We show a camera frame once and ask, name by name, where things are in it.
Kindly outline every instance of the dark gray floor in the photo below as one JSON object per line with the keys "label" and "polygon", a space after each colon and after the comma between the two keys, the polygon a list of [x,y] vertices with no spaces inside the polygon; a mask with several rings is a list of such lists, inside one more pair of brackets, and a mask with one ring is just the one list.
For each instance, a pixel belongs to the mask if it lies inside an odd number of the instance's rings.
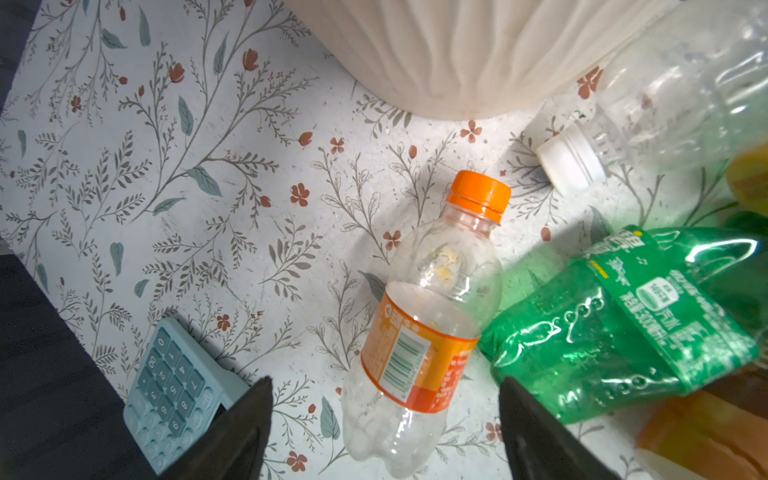
{"label": "dark gray floor", "polygon": [[155,475],[123,402],[12,255],[0,257],[0,480]]}
{"label": "dark gray floor", "polygon": [[40,0],[0,0],[0,108],[11,89]]}

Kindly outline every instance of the orange object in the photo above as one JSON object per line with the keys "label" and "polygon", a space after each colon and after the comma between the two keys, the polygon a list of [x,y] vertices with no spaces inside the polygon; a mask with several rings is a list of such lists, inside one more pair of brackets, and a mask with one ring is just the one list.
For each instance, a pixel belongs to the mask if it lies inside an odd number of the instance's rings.
{"label": "orange object", "polygon": [[[408,409],[437,413],[450,405],[478,340],[446,335],[424,325],[385,293],[360,359],[368,378],[384,395]],[[402,384],[402,377],[389,380],[390,368],[402,371],[421,359],[415,381],[410,378],[412,388]]]}
{"label": "orange object", "polygon": [[462,170],[453,180],[448,202],[496,223],[502,222],[512,190],[498,180]]}
{"label": "orange object", "polygon": [[768,478],[768,372],[748,366],[693,395],[672,399],[635,443],[655,478]]}
{"label": "orange object", "polygon": [[734,158],[726,179],[744,208],[768,215],[768,144]]}

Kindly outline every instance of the bottle neck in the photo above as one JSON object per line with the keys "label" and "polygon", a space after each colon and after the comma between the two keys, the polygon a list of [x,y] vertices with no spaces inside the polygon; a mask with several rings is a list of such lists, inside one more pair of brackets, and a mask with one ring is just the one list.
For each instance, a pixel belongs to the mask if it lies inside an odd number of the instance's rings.
{"label": "bottle neck", "polygon": [[623,135],[600,105],[595,106],[592,118],[583,122],[580,128],[605,167],[630,160]]}
{"label": "bottle neck", "polygon": [[490,235],[491,230],[498,226],[496,222],[476,214],[475,212],[457,207],[454,204],[448,204],[442,217],[461,227],[472,230],[483,237]]}

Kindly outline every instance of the white bag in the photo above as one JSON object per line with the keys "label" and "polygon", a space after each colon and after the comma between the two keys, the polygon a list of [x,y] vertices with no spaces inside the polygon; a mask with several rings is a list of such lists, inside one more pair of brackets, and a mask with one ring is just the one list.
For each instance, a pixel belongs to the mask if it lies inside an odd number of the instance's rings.
{"label": "white bag", "polygon": [[552,95],[678,0],[285,0],[371,92],[466,120]]}

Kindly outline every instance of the white bottle cap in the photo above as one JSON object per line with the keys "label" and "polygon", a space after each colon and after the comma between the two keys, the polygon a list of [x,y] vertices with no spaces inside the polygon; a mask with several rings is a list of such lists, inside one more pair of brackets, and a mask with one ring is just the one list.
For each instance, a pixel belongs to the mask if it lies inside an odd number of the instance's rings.
{"label": "white bottle cap", "polygon": [[536,149],[554,188],[563,197],[581,194],[605,181],[605,168],[577,121]]}

